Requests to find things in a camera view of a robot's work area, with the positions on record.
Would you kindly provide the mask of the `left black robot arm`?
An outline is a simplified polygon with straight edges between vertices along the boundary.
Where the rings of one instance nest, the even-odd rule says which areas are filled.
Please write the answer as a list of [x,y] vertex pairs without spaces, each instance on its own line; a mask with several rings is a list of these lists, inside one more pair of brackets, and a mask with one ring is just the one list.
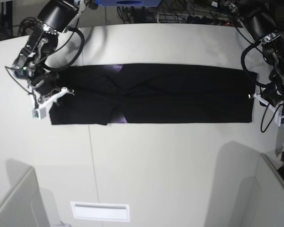
[[[224,2],[229,15],[248,32],[252,42],[241,54],[241,66],[246,75],[260,88],[260,97],[272,106],[284,101],[284,39],[279,32],[277,21],[258,0],[226,0]],[[245,58],[249,51],[262,46],[262,56],[273,69],[269,74],[270,82],[263,84],[248,71]]]

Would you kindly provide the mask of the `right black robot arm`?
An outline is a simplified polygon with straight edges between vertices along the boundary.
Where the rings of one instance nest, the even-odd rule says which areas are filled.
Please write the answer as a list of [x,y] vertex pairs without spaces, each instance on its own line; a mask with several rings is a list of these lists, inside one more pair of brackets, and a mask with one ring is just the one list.
[[[23,79],[31,89],[28,94],[33,99],[33,107],[49,101],[52,97],[64,95],[66,88],[56,84],[59,72],[70,67],[81,54],[85,38],[73,24],[78,23],[81,14],[89,5],[88,0],[51,0],[40,11],[38,23],[9,68],[14,76]],[[66,65],[53,68],[46,65],[49,56],[58,52],[58,35],[71,31],[80,37],[80,46],[73,59]]]

